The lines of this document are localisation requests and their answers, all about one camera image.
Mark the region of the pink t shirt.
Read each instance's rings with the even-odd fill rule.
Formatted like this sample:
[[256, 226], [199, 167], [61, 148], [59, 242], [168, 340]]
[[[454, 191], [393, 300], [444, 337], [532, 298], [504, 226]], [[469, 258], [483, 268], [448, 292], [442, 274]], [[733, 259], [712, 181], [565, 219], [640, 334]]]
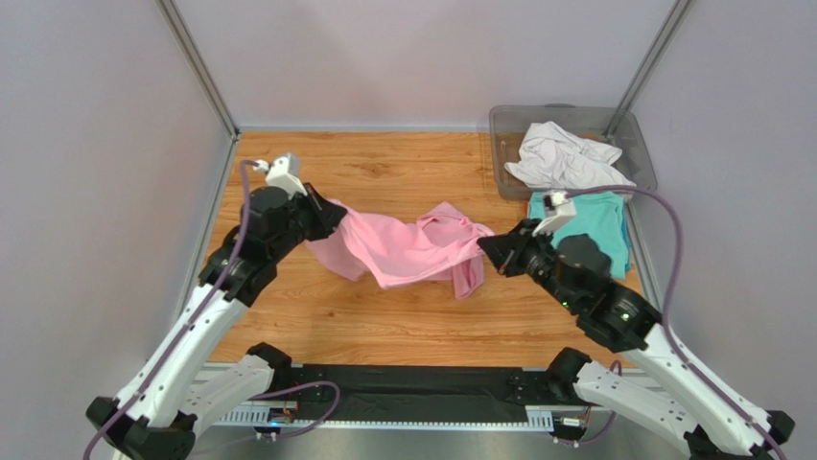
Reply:
[[457, 300], [484, 283], [478, 240], [495, 234], [443, 201], [414, 222], [352, 208], [329, 238], [306, 247], [329, 271], [350, 281], [371, 275], [380, 288], [449, 282]]

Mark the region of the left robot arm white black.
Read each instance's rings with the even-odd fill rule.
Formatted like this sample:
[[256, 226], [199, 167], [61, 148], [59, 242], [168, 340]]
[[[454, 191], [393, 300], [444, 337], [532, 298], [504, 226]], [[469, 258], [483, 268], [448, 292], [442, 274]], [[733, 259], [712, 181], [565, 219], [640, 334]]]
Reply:
[[88, 406], [86, 417], [97, 432], [83, 456], [106, 441], [130, 459], [186, 459], [205, 430], [270, 389], [291, 360], [266, 343], [204, 384], [195, 378], [276, 278], [278, 264], [300, 243], [332, 236], [346, 214], [310, 184], [293, 192], [265, 186], [245, 193], [239, 225], [209, 257], [151, 358], [116, 396], [97, 397]]

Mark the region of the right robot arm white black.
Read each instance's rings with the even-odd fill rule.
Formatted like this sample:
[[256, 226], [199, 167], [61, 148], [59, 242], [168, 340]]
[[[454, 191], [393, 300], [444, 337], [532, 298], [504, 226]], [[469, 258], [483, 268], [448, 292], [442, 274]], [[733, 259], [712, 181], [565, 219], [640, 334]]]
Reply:
[[739, 396], [667, 332], [662, 314], [610, 276], [610, 258], [588, 235], [557, 245], [536, 236], [536, 221], [478, 240], [498, 272], [527, 275], [576, 318], [596, 344], [637, 365], [665, 390], [660, 395], [566, 348], [551, 363], [550, 387], [601, 405], [634, 422], [690, 459], [768, 459], [795, 423], [780, 410]]

